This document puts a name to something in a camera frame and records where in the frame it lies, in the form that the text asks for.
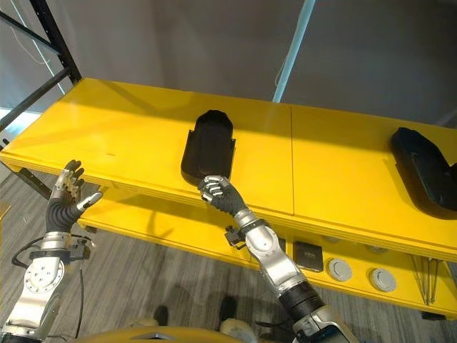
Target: yellow table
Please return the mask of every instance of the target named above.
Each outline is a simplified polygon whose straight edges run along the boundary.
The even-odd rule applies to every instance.
[[[148,197],[118,189],[101,189],[104,197],[96,206],[84,213],[79,223],[117,234],[144,239],[150,242],[186,250],[242,267],[258,269],[247,249],[230,247],[224,237],[224,227],[233,219],[210,207],[200,208],[188,204]],[[441,263],[436,285],[436,301],[425,305],[418,287],[413,260],[402,252],[389,251],[377,254],[362,244],[325,240],[319,234],[302,232],[292,234],[286,227],[276,226],[275,231],[286,240],[286,253],[295,258],[293,242],[301,241],[322,247],[326,266],[333,258],[344,259],[352,268],[353,276],[339,282],[327,273],[303,271],[310,282],[370,299],[390,302],[414,309],[457,317],[457,288],[448,266]],[[368,279],[371,270],[384,268],[396,279],[397,289],[380,292]]]
[[[225,111],[233,122],[236,150],[231,181],[246,203],[279,230],[287,252],[293,256],[294,241],[311,240],[323,247],[326,262],[344,258],[355,271],[345,283],[332,280],[326,272],[311,274],[311,281],[448,316],[457,314],[457,291],[446,264],[438,273],[436,303],[425,305],[408,255],[457,262],[457,221],[436,219],[415,208],[388,148],[390,136],[406,126],[434,141],[447,160],[456,161],[456,130],[84,79],[15,138],[0,159],[12,169],[53,174],[68,160],[80,159],[86,180],[108,187],[82,224],[255,267],[247,252],[225,242],[224,226],[230,221],[210,212],[195,187],[181,177],[188,131],[209,109]],[[346,242],[331,245],[322,234]],[[373,256],[361,244],[391,251]],[[401,281],[398,290],[382,294],[373,289],[367,273],[376,266],[394,272]]]

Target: lower shelf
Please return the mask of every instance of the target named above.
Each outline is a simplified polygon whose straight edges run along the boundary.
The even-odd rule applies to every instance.
[[[104,188],[102,192],[104,197],[84,213],[79,220],[81,225],[144,239],[242,267],[258,268],[247,249],[237,250],[227,243],[224,228],[233,224],[233,219],[227,214],[210,207],[198,208],[118,189]],[[375,253],[359,243],[330,242],[318,234],[297,234],[296,230],[281,226],[274,226],[274,229],[286,240],[286,252],[292,258],[295,258],[294,241],[322,247],[324,270],[304,270],[310,282],[317,286],[444,314],[449,318],[457,317],[457,288],[445,262],[441,262],[438,268],[436,300],[427,305],[419,287],[415,264],[408,254],[395,251]],[[353,276],[348,281],[336,281],[327,272],[327,264],[333,258],[343,259],[351,266]],[[392,273],[397,284],[394,291],[380,292],[373,287],[368,276],[375,268],[387,269]]]

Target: white round object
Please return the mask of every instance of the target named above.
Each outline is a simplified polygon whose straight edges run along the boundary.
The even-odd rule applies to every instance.
[[[370,273],[371,283],[382,292],[392,292],[397,288],[395,277],[388,270],[378,268]]]
[[[328,273],[338,281],[348,281],[352,277],[352,269],[342,259],[332,259],[328,263]]]

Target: small black device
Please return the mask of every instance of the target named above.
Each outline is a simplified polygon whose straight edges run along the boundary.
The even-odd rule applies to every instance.
[[[228,179],[235,150],[232,133],[233,125],[224,112],[210,109],[202,114],[187,136],[181,162],[183,178],[195,186],[207,175]]]
[[[295,241],[293,259],[301,268],[318,273],[323,271],[322,247],[319,245]]]
[[[450,166],[434,143],[406,127],[393,134],[391,147],[414,204],[431,216],[457,219],[457,163]]]

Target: robot forearm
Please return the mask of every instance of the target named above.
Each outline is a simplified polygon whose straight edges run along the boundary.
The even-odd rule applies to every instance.
[[[257,219],[249,209],[241,210],[234,218],[264,279],[295,322],[293,330],[298,342],[357,343],[341,318],[324,304],[295,262],[283,252],[268,223]]]

